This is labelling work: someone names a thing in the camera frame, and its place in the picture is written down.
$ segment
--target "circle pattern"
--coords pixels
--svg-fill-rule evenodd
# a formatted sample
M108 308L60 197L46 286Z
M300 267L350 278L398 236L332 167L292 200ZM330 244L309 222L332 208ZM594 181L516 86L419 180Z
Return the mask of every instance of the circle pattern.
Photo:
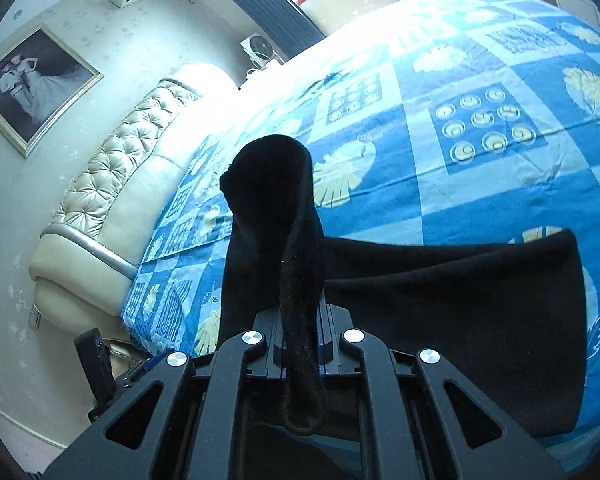
M339 118L341 118L343 115L343 111L342 110L338 110L336 112L334 112L333 114L331 114L329 116L329 120L334 123L335 121L337 121Z
M522 144L532 144L536 140L536 132L528 124L516 124L511 129L511 136Z
M449 121L442 127L442 134L447 139L456 139L464 134L466 127L462 121Z
M462 99L460 99L460 106L465 110L473 110L481 104L481 99L475 95L465 95Z
M506 99L507 95L500 88L489 88L484 96L492 103L501 103Z
M456 142L451 147L451 160L456 164L468 164L474 160L475 148L472 143L466 140Z
M449 105L442 105L436 110L436 117L439 119L448 119L454 116L456 113L456 107Z
M517 121L520 118L520 109L514 105L504 105L498 108L498 115L505 121Z
M507 137L499 132L490 132L482 138L482 147L491 153L502 153L507 148Z
M369 105L371 103L375 103L376 101L378 101L379 98L380 98L380 96L378 94L369 94L365 98L365 105Z
M471 124L478 128L487 128L494 122L495 118L490 112L476 112L471 116Z

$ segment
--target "groom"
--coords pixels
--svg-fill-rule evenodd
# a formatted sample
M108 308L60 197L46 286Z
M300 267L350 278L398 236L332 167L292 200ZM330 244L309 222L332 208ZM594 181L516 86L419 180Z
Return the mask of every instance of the groom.
M2 67L2 76L0 78L0 92L3 94L9 92L22 109L28 115L32 114L33 96L24 84L20 76L16 74L16 67L8 62Z

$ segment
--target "bride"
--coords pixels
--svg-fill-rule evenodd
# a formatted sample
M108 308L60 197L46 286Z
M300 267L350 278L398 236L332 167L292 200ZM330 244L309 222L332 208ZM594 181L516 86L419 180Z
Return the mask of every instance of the bride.
M84 83L81 66L64 75L44 76L36 69L38 58L22 59L16 54L11 62L29 87L33 100L30 115L34 124L44 123Z

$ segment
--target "framed picture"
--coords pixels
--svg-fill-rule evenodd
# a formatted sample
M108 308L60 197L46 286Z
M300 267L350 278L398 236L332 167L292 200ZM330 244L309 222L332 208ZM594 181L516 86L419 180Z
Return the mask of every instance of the framed picture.
M102 74L37 27L0 59L0 131L24 156Z

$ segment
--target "curtain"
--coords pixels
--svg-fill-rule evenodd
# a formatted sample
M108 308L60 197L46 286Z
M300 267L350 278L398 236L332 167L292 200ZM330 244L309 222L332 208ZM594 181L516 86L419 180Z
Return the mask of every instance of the curtain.
M290 58L324 39L292 0L233 0Z

